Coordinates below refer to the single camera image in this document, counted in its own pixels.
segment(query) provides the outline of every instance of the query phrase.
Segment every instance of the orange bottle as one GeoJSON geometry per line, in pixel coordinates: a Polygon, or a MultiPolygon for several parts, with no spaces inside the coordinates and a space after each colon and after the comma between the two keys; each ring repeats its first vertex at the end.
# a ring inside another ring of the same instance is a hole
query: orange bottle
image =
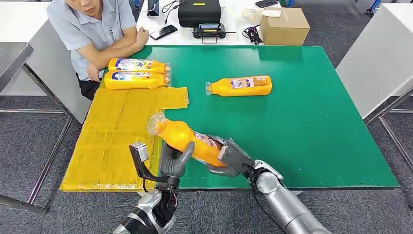
{"type": "Polygon", "coordinates": [[[198,133],[182,121],[172,121],[163,113],[154,114],[148,124],[148,132],[160,136],[168,145],[183,152],[187,144],[195,142],[192,157],[203,164],[226,166],[218,159],[221,145],[208,136],[198,133]]]}
{"type": "Polygon", "coordinates": [[[170,72],[170,65],[154,60],[113,58],[109,61],[108,69],[109,71],[156,72],[164,74],[170,72]]]}
{"type": "Polygon", "coordinates": [[[170,73],[159,74],[151,72],[108,72],[105,74],[105,85],[108,89],[156,89],[160,86],[170,86],[170,73]]]}
{"type": "Polygon", "coordinates": [[[272,83],[269,76],[224,78],[217,82],[207,82],[206,95],[217,94],[229,96],[260,96],[271,92],[272,83]]]}

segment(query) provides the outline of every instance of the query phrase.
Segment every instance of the green tabletop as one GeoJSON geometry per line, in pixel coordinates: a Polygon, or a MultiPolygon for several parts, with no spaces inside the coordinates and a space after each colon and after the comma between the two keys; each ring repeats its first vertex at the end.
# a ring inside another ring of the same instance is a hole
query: green tabletop
{"type": "MultiPolygon", "coordinates": [[[[278,170],[290,189],[398,186],[322,47],[146,46],[132,58],[169,62],[172,85],[189,106],[166,110],[207,135],[230,137],[278,170]],[[261,97],[205,95],[205,82],[269,75],[261,97]]],[[[191,159],[181,189],[249,188],[242,177],[212,175],[191,159]]]]}

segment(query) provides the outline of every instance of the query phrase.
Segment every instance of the smartphone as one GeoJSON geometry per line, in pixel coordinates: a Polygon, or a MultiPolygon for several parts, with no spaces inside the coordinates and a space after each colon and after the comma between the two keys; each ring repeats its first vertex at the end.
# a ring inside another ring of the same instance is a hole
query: smartphone
{"type": "Polygon", "coordinates": [[[257,7],[259,8],[264,8],[264,7],[275,5],[277,3],[278,3],[277,0],[262,0],[262,1],[256,2],[255,5],[257,5],[257,7]]]}
{"type": "Polygon", "coordinates": [[[149,34],[149,36],[150,36],[151,38],[153,38],[154,40],[158,40],[158,39],[161,39],[161,38],[163,38],[164,36],[169,35],[169,34],[171,34],[171,33],[173,33],[173,32],[176,32],[176,31],[178,31],[177,28],[175,28],[173,25],[168,25],[168,26],[165,26],[165,27],[163,27],[163,28],[161,28],[161,29],[159,29],[159,30],[156,30],[156,31],[154,31],[154,32],[151,32],[151,33],[149,34]]]}

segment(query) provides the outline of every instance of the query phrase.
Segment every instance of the yellow mat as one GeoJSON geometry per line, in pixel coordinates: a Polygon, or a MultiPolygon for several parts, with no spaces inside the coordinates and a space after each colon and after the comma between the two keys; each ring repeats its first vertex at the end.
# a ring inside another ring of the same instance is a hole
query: yellow mat
{"type": "MultiPolygon", "coordinates": [[[[144,142],[150,159],[145,165],[158,174],[161,139],[150,136],[149,118],[164,109],[188,106],[184,88],[108,90],[96,92],[83,124],[60,190],[66,192],[142,191],[129,145],[144,142]]],[[[148,189],[155,183],[146,182],[148,189]]]]}

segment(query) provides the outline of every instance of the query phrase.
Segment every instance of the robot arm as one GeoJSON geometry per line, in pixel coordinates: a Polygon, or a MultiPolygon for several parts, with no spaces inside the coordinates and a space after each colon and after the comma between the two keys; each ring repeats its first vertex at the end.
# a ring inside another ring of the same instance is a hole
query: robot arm
{"type": "MultiPolygon", "coordinates": [[[[287,234],[331,234],[311,214],[307,207],[282,183],[283,177],[274,168],[261,160],[252,160],[231,139],[222,140],[215,138],[223,145],[219,159],[228,165],[225,168],[208,167],[210,172],[223,176],[237,176],[242,174],[250,183],[257,204],[261,204],[255,197],[262,193],[267,199],[276,218],[272,218],[263,211],[287,234]]],[[[161,176],[152,175],[144,162],[149,158],[144,144],[130,146],[133,161],[138,175],[144,179],[157,181],[154,190],[148,191],[139,200],[138,205],[129,213],[122,223],[114,230],[113,234],[164,234],[174,224],[174,215],[178,206],[177,189],[179,178],[185,172],[185,163],[192,156],[193,142],[187,149],[178,154],[164,144],[161,153],[161,176]]]]}
{"type": "MultiPolygon", "coordinates": [[[[274,170],[260,160],[255,161],[255,168],[274,170]]],[[[257,178],[256,186],[276,214],[276,223],[287,234],[331,234],[297,196],[284,187],[282,176],[278,172],[262,172],[257,178]]]]}
{"type": "Polygon", "coordinates": [[[264,209],[263,211],[279,228],[287,234],[331,234],[297,196],[286,189],[280,173],[264,161],[253,161],[243,151],[235,150],[236,147],[224,146],[220,160],[231,167],[232,172],[235,170],[247,178],[254,196],[256,192],[265,196],[276,218],[273,219],[264,209]]]}
{"type": "Polygon", "coordinates": [[[185,172],[185,164],[191,158],[194,147],[195,144],[190,142],[181,154],[164,144],[159,167],[161,176],[157,177],[144,164],[149,159],[146,145],[135,143],[129,146],[138,176],[144,179],[146,193],[113,234],[164,234],[173,226],[178,207],[179,178],[185,172]],[[146,190],[146,179],[157,182],[155,189],[146,190]]]}

